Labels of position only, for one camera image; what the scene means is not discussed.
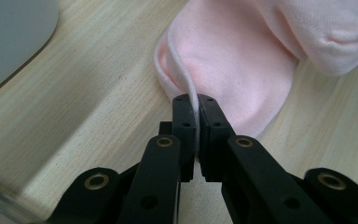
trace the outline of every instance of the pink fabric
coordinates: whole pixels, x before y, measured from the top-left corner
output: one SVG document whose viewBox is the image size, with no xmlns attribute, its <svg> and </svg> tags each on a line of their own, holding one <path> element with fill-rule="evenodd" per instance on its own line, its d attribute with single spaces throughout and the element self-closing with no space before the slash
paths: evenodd
<svg viewBox="0 0 358 224">
<path fill-rule="evenodd" d="M 155 52 L 171 99 L 188 93 L 197 112 L 197 93 L 212 96 L 236 133 L 253 137 L 307 57 L 327 75 L 358 64 L 358 0 L 190 0 Z"/>
</svg>

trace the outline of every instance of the tabletop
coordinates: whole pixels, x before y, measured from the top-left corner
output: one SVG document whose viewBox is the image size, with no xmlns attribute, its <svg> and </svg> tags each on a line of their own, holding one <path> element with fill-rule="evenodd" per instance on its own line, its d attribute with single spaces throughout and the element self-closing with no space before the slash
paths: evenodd
<svg viewBox="0 0 358 224">
<path fill-rule="evenodd" d="M 81 173 L 139 162 L 171 103 L 153 51 L 185 0 L 58 1 L 57 28 L 0 88 L 0 190 L 42 218 Z M 358 183 L 358 67 L 328 77 L 301 62 L 258 140 L 289 173 L 336 170 Z M 182 184 L 180 223 L 231 223 L 219 184 Z"/>
</svg>

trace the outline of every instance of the wood grain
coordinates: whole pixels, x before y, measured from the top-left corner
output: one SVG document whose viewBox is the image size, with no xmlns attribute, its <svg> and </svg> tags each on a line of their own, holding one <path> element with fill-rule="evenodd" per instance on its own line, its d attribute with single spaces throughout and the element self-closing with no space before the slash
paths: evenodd
<svg viewBox="0 0 358 224">
<path fill-rule="evenodd" d="M 0 89 L 0 190 L 47 218 L 84 171 L 141 159 L 171 120 L 152 53 L 185 2 L 58 1 L 53 37 Z M 327 77 L 301 63 L 259 139 L 292 174 L 327 167 L 358 183 L 358 67 Z M 231 223 L 220 186 L 196 176 L 182 186 L 180 222 Z"/>
</svg>

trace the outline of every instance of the wooden table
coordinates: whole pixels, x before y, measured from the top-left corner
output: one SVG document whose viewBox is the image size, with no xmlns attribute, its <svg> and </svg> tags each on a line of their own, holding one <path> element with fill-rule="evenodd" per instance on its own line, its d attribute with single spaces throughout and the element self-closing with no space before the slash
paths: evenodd
<svg viewBox="0 0 358 224">
<path fill-rule="evenodd" d="M 171 103 L 152 53 L 184 0 L 58 1 L 57 29 L 0 89 L 0 190 L 47 218 L 72 181 L 138 162 Z M 301 63 L 258 138 L 289 173 L 327 167 L 358 183 L 358 67 L 326 77 Z M 181 223 L 230 223 L 218 184 L 182 185 Z"/>
</svg>

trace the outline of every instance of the gray object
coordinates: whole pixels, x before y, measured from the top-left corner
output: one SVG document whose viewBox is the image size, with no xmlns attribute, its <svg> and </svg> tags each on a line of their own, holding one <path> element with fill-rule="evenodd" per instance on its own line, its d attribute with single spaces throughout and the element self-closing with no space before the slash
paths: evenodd
<svg viewBox="0 0 358 224">
<path fill-rule="evenodd" d="M 57 20 L 55 0 L 0 0 L 0 84 L 44 46 Z"/>
</svg>

